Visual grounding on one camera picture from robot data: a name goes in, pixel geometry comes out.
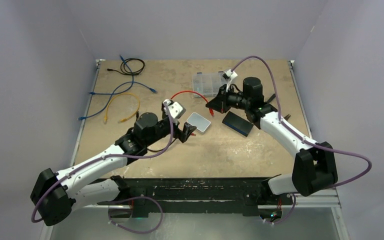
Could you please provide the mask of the white network switch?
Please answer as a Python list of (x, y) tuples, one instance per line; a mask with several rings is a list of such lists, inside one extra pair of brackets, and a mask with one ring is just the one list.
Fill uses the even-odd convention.
[(186, 122), (192, 126), (196, 127), (196, 130), (204, 134), (211, 125), (211, 121), (198, 114), (197, 112), (193, 112), (187, 119)]

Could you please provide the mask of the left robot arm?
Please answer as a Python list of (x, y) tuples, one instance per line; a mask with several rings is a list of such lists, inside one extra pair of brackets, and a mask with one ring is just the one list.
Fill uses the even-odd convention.
[(50, 168), (40, 172), (30, 194), (34, 204), (31, 222), (47, 226), (60, 223), (81, 205), (81, 199), (88, 198), (82, 189), (93, 181), (136, 160), (147, 159), (148, 147), (160, 139), (169, 136), (170, 141), (179, 139), (184, 143), (197, 129), (188, 122), (180, 129), (177, 118), (166, 113), (162, 116), (158, 119), (156, 114), (145, 112), (125, 135), (95, 157), (57, 172)]

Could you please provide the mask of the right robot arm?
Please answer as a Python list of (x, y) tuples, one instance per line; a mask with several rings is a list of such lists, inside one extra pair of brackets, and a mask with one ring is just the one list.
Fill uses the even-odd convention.
[(265, 102), (259, 78), (246, 77), (241, 91), (226, 84), (221, 86), (205, 106), (222, 114), (231, 108), (243, 110), (250, 123), (273, 137), (294, 158), (291, 174), (272, 177), (261, 189), (264, 202), (272, 204), (281, 194), (299, 193), (307, 197), (338, 182), (332, 146), (299, 132), (279, 109)]

